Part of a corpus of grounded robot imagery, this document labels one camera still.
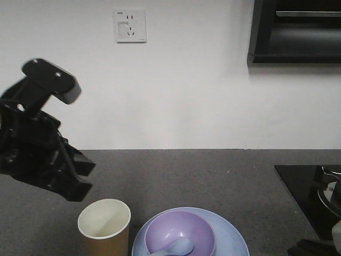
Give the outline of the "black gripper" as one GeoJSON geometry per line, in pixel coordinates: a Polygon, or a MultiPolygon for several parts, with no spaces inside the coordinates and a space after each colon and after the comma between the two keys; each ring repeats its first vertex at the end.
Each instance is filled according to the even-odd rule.
{"type": "Polygon", "coordinates": [[[1,174],[81,202],[96,164],[71,145],[60,153],[60,121],[18,100],[1,100],[1,174]]]}

